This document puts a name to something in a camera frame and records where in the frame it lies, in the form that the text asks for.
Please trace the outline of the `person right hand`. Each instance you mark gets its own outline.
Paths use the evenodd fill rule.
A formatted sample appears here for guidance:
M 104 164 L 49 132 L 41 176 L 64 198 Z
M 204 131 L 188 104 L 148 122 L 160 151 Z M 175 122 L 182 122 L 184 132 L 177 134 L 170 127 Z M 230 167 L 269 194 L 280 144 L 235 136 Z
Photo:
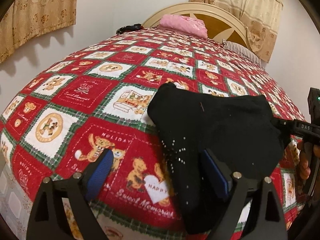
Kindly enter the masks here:
M 309 167 L 309 161 L 306 157 L 306 153 L 304 151 L 304 142 L 300 141 L 297 144 L 297 148 L 300 150 L 299 154 L 299 175 L 303 180 L 307 180 L 310 176 L 310 167 Z

